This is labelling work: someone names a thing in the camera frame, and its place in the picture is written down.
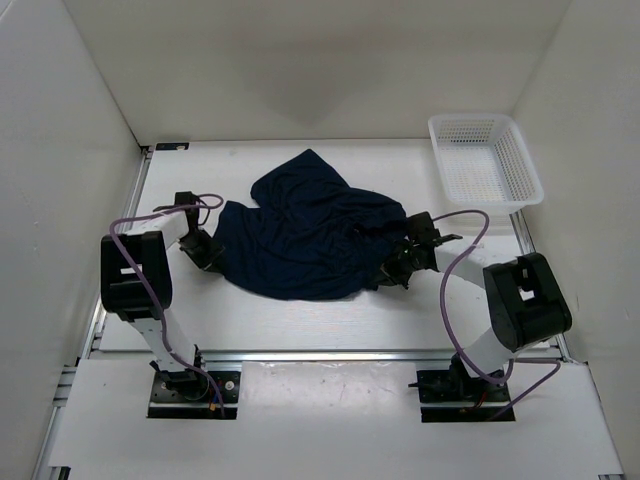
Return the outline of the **navy blue shorts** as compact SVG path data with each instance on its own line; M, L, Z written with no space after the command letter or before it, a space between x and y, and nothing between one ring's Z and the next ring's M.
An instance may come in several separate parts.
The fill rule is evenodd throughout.
M316 152L303 151L251 187L254 207L229 201L213 235L212 269L278 300L338 300L369 289L406 236L396 200L350 186Z

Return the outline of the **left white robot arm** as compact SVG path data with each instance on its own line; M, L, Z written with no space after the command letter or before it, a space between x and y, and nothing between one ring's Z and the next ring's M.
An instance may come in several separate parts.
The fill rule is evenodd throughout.
M171 313L173 283L168 250L176 246L195 267L217 272L224 248L204 225L224 199L212 193L178 192L170 205L144 216L117 219L100 245L100 295L104 309L134 328L155 359L166 386L188 400L214 388L199 348Z

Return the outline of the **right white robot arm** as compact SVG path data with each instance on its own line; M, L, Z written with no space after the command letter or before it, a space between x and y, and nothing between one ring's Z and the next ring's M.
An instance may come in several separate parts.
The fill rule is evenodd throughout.
M441 217L466 214L483 219L480 232L471 242L460 235L441 234L436 219L427 212L410 217L407 235L395 243L370 285L408 288L412 275L418 271L441 274L439 311L455 350L449 387L458 398L470 400L485 384L506 384L518 355L568 331L572 316L543 255L506 255L482 247L490 225L490 217L484 211L465 209ZM456 336L447 308L447 289L454 276L484 291L489 313L490 327L467 347Z

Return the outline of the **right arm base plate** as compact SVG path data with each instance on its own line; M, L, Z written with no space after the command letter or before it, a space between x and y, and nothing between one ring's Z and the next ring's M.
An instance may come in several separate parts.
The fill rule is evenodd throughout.
M450 370L418 370L408 384L418 392L422 423L514 422L506 385L459 377Z

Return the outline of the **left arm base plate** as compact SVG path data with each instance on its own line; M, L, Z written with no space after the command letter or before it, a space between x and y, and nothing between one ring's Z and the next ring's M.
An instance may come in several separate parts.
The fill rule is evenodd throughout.
M147 417L150 419L235 420L241 387L241 372L209 371L215 381L192 370L161 372L155 361Z

